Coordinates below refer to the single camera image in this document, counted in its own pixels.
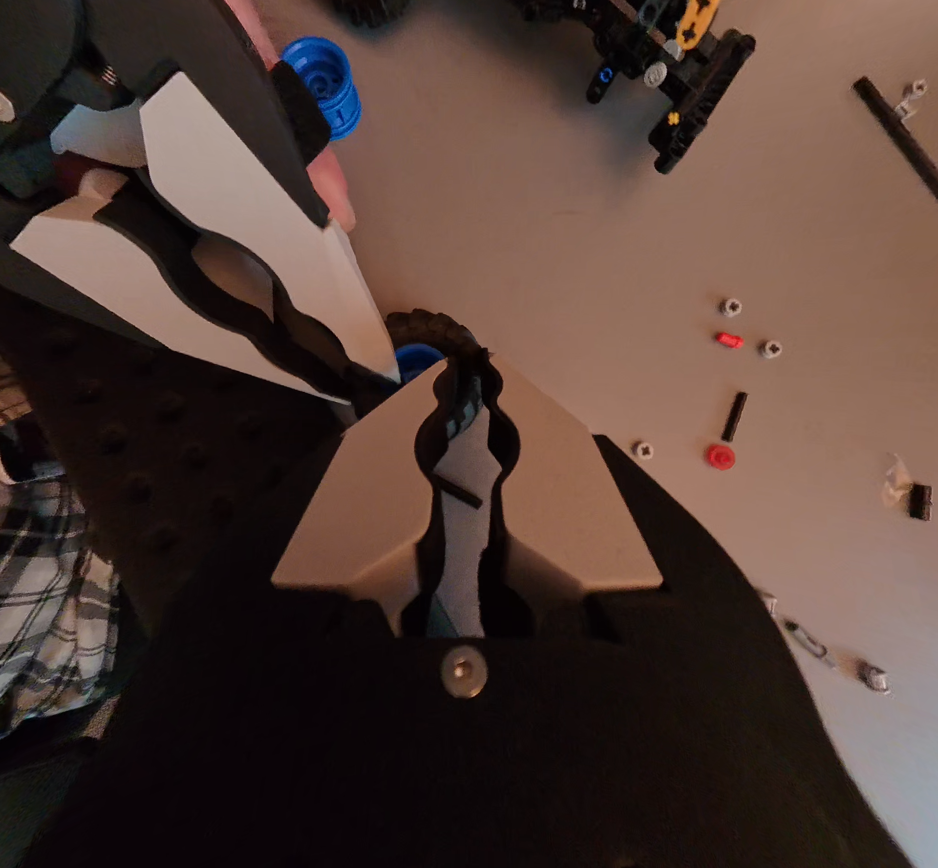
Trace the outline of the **black studded mat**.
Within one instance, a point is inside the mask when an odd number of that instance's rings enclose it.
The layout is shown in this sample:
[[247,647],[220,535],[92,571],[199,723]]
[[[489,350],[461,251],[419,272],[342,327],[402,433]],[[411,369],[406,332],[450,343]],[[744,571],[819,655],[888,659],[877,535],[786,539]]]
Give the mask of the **black studded mat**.
[[270,624],[288,520],[340,431],[320,399],[2,290],[2,356],[150,634]]

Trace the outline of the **plaid shirt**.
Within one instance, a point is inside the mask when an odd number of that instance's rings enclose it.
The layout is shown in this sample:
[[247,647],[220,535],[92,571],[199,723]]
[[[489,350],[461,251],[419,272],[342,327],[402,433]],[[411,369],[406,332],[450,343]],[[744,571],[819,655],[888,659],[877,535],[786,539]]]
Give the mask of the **plaid shirt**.
[[2,486],[1,735],[97,699],[117,642],[118,577],[64,480]]

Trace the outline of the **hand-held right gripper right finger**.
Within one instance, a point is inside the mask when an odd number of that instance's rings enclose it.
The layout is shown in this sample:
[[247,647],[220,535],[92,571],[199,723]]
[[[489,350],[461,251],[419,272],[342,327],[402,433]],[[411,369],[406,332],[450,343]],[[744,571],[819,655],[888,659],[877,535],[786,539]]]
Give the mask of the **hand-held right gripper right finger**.
[[479,363],[499,466],[479,561],[488,637],[527,637],[589,597],[650,592],[661,572],[589,428],[498,354]]

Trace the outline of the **long black toy axle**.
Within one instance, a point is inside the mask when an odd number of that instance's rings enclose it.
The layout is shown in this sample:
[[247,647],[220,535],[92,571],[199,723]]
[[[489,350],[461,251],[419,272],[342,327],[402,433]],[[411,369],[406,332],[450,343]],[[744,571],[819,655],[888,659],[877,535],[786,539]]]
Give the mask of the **long black toy axle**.
[[852,84],[852,90],[874,116],[891,143],[934,199],[937,199],[937,166],[905,125],[904,118],[891,106],[869,77],[860,77]]

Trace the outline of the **dark grey toy pin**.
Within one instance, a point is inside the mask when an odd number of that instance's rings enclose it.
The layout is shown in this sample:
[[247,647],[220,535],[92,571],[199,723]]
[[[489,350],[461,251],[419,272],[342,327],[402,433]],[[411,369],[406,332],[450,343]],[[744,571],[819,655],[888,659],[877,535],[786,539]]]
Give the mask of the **dark grey toy pin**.
[[797,621],[789,617],[784,617],[782,626],[793,641],[812,657],[824,663],[829,668],[836,669],[838,667],[838,659],[834,652]]

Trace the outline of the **black rubber toy tyre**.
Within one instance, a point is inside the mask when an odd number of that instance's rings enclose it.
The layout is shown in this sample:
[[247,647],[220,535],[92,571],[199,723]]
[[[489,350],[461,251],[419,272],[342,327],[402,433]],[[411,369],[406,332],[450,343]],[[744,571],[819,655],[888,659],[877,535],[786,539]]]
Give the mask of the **black rubber toy tyre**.
[[457,364],[453,405],[448,416],[448,439],[454,440],[472,425],[482,408],[482,385],[475,368],[480,347],[475,336],[462,324],[444,313],[425,309],[392,312],[385,325],[395,347],[424,343],[441,350],[447,360]]

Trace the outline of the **clear plastic scrap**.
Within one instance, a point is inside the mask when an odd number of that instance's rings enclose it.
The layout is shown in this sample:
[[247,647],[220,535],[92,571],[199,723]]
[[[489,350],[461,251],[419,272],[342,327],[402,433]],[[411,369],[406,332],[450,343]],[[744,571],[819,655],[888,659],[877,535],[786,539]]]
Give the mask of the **clear plastic scrap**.
[[885,472],[881,492],[884,506],[891,510],[908,512],[910,497],[915,482],[902,458],[892,454],[892,462]]

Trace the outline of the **small black toy axle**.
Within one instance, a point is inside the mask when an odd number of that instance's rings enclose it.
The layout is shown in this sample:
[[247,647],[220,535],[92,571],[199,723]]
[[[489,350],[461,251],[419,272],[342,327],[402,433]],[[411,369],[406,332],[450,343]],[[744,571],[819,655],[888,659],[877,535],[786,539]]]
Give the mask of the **small black toy axle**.
[[462,502],[464,505],[472,508],[473,510],[480,510],[482,508],[483,500],[474,492],[456,484],[451,479],[438,474],[435,474],[433,479],[435,485],[440,489],[440,491],[450,496],[452,499],[456,499]]

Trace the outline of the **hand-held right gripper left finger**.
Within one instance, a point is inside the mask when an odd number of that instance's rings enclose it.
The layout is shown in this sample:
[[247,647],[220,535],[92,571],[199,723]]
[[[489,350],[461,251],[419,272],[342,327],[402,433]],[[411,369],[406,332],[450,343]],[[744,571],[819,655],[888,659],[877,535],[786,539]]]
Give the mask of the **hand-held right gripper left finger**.
[[420,593],[417,544],[431,519],[416,438],[438,409],[433,386],[447,368],[438,361],[343,434],[273,572],[274,587],[371,600],[389,622],[401,622]]

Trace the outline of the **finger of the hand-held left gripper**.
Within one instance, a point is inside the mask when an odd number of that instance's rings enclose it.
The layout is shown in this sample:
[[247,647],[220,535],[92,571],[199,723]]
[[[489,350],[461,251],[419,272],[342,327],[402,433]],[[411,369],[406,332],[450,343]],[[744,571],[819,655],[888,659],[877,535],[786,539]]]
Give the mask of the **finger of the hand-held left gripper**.
[[382,393],[382,320],[340,228],[289,206],[285,229],[248,221],[259,256],[199,232],[144,186],[77,195],[33,218],[12,249],[159,346],[235,372],[367,405]]
[[389,334],[341,226],[321,228],[306,215],[185,74],[142,104],[140,120],[161,198],[254,257],[349,360],[399,383]]

